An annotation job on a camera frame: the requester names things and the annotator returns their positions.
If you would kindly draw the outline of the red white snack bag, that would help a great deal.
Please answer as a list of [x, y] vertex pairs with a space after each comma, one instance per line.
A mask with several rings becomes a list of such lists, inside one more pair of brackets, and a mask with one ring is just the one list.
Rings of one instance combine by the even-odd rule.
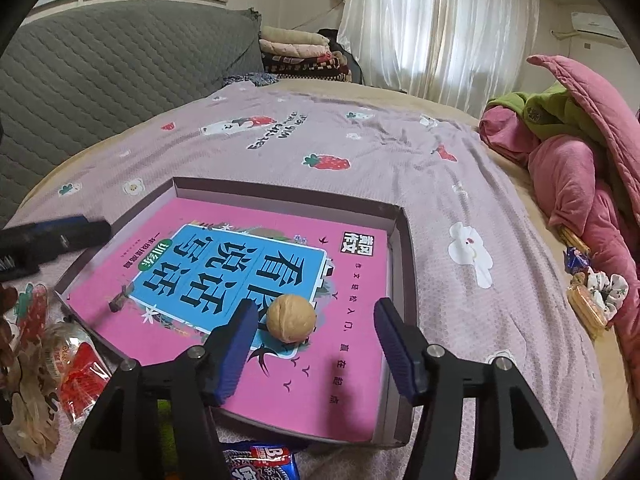
[[24, 292], [18, 294], [14, 308], [18, 335], [17, 348], [26, 349], [29, 344], [38, 344], [46, 330], [49, 309], [49, 292], [43, 284], [28, 283]]
[[90, 336], [76, 323], [55, 323], [44, 332], [44, 364], [72, 426], [79, 430], [111, 379]]

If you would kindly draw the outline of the blue oreo cookie packet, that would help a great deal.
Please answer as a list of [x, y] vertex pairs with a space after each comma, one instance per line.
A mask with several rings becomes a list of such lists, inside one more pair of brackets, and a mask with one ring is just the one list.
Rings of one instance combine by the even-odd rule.
[[283, 445], [242, 441], [225, 443], [222, 452], [232, 479], [300, 479], [295, 455]]

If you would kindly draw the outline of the walnut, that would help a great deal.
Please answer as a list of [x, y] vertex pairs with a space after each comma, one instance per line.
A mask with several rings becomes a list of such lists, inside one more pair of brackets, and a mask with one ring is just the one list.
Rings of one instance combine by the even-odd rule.
[[270, 304], [266, 325], [271, 336], [285, 344], [304, 342], [314, 331], [316, 310], [305, 298], [297, 295], [281, 295]]

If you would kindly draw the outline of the yellow wafer snack packet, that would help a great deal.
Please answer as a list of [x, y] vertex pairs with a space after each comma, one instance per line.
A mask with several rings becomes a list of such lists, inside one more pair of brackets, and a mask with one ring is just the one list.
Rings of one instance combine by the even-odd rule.
[[592, 340], [600, 337], [605, 332], [608, 321], [602, 309], [593, 300], [587, 287], [582, 284], [570, 285], [566, 296], [589, 337]]

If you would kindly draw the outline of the strawberry print purple bedsheet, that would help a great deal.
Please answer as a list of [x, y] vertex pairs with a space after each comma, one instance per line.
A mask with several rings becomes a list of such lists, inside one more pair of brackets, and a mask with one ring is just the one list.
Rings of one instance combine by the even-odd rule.
[[459, 358], [504, 356], [526, 378], [574, 476], [600, 462], [603, 392], [564, 278], [509, 178], [477, 133], [444, 114], [389, 110], [234, 84], [81, 157], [26, 200], [23, 224], [83, 214], [118, 220], [178, 177], [250, 182], [303, 195], [310, 214], [176, 196], [125, 235], [66, 295], [114, 348], [152, 364], [226, 322], [242, 297], [308, 299], [306, 344], [258, 330], [226, 411], [332, 441], [298, 454], [306, 479], [398, 479], [410, 442], [372, 444], [390, 384], [375, 336], [378, 298], [406, 229], [412, 312]]

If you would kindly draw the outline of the grey quilted headboard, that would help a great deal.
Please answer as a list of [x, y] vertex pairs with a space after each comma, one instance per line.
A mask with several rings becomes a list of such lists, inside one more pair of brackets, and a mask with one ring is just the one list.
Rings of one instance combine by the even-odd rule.
[[1, 57], [1, 220], [62, 162], [262, 70], [253, 10], [89, 4], [17, 29]]

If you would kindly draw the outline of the floral white scrunchie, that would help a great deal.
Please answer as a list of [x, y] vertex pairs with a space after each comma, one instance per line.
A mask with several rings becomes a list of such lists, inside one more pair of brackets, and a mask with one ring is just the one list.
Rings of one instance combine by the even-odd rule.
[[611, 322], [628, 295], [627, 281], [620, 274], [607, 276], [602, 271], [589, 268], [586, 286], [604, 318]]

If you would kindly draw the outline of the small blue candy wrapper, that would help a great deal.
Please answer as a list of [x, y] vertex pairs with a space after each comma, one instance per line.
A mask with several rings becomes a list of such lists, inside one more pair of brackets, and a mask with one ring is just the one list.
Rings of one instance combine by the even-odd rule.
[[590, 267], [590, 258], [576, 247], [567, 247], [563, 252], [565, 271], [574, 275]]

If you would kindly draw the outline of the pink and blue book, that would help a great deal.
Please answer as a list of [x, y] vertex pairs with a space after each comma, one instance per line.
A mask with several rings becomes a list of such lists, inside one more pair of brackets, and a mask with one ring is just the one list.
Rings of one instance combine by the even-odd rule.
[[170, 361], [227, 324], [243, 299], [266, 313], [281, 295], [316, 310], [312, 334], [285, 344], [259, 326], [224, 404], [293, 434], [371, 442], [382, 350], [373, 307], [387, 292], [382, 229], [173, 197], [148, 208], [82, 270], [66, 304], [144, 365]]

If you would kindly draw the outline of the pink quilt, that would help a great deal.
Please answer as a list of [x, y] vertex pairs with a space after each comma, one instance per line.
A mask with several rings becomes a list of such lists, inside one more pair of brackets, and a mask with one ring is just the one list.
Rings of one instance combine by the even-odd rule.
[[567, 88], [604, 135], [606, 147], [561, 134], [541, 141], [512, 110], [484, 110], [480, 138], [525, 168], [550, 226], [564, 226], [590, 249], [592, 266], [620, 274], [629, 290], [612, 323], [631, 383], [639, 383], [639, 119], [612, 84], [562, 55], [528, 64]]

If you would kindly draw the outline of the stack of folded blankets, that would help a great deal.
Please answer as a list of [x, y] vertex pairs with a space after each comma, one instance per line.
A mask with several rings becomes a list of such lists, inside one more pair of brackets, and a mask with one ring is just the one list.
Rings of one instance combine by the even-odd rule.
[[264, 70], [279, 78], [352, 82], [352, 56], [335, 36], [333, 30], [304, 32], [264, 26], [259, 33]]

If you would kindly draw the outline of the green blanket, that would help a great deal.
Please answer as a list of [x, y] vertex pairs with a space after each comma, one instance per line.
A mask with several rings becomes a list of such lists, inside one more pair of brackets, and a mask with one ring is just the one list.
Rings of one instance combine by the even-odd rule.
[[596, 123], [559, 82], [539, 93], [510, 92], [497, 96], [488, 101], [486, 110], [496, 106], [512, 110], [541, 141], [567, 134], [606, 147]]

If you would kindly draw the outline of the white sheer curtain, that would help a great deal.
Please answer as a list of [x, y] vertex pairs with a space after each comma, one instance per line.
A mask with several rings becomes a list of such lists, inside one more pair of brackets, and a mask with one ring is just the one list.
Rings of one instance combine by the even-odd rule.
[[365, 84], [474, 117], [513, 91], [540, 0], [344, 0], [338, 41]]

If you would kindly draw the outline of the white air conditioner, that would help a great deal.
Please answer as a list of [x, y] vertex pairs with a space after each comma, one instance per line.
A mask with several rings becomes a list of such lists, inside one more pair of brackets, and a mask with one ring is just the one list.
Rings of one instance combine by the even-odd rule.
[[626, 41], [622, 33], [608, 15], [572, 12], [570, 14], [570, 21], [572, 22], [575, 34], [578, 36], [597, 39], [619, 48], [626, 46]]

